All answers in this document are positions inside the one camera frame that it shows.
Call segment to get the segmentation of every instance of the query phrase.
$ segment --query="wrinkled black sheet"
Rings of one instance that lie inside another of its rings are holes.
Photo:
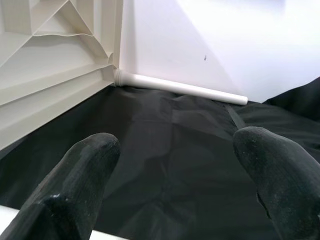
[[[320,161],[320,123],[269,104],[232,107],[247,126],[290,138]],[[107,132],[121,156],[96,230],[131,240],[278,240],[235,157],[236,130],[224,103],[109,86],[0,161],[0,205],[19,209],[68,148]]]

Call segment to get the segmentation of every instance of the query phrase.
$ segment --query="black cloth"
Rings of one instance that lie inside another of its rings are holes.
[[[36,130],[0,161],[0,205],[19,209],[77,141],[115,135],[121,156],[95,229],[130,240],[278,240],[238,162],[228,104],[109,86]],[[233,106],[320,160],[320,123],[278,106]]]
[[[278,96],[268,99],[265,104],[278,106],[294,114],[320,121],[320,77],[314,81]]]

